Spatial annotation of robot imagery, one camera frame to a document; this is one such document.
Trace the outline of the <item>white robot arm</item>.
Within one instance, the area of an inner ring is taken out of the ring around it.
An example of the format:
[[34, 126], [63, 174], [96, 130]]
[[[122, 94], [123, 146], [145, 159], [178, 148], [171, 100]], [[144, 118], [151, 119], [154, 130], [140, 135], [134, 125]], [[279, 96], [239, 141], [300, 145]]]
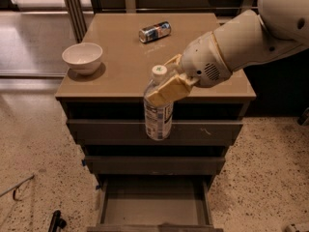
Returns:
[[181, 100], [193, 86], [213, 87], [250, 65], [282, 59], [309, 47], [309, 0], [258, 0], [191, 42], [166, 63], [167, 74], [145, 94], [155, 107]]

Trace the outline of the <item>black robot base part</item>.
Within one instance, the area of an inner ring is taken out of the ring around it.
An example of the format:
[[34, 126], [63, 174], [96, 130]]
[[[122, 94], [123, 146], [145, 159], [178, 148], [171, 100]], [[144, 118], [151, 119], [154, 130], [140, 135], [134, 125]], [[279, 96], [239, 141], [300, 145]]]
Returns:
[[67, 222], [61, 218], [61, 212], [56, 210], [53, 213], [48, 232], [57, 232], [58, 229], [64, 229], [67, 226]]

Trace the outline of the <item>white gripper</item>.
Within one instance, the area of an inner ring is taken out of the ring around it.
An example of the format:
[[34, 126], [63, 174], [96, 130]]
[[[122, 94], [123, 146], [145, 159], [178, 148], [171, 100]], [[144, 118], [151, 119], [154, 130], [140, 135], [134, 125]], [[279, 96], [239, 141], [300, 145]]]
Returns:
[[210, 88], [232, 76], [232, 71], [221, 56], [213, 32], [194, 40], [184, 50], [183, 55], [175, 55], [164, 66], [170, 70], [182, 67], [185, 73], [174, 74], [146, 93], [146, 101], [154, 107], [186, 98], [195, 84]]

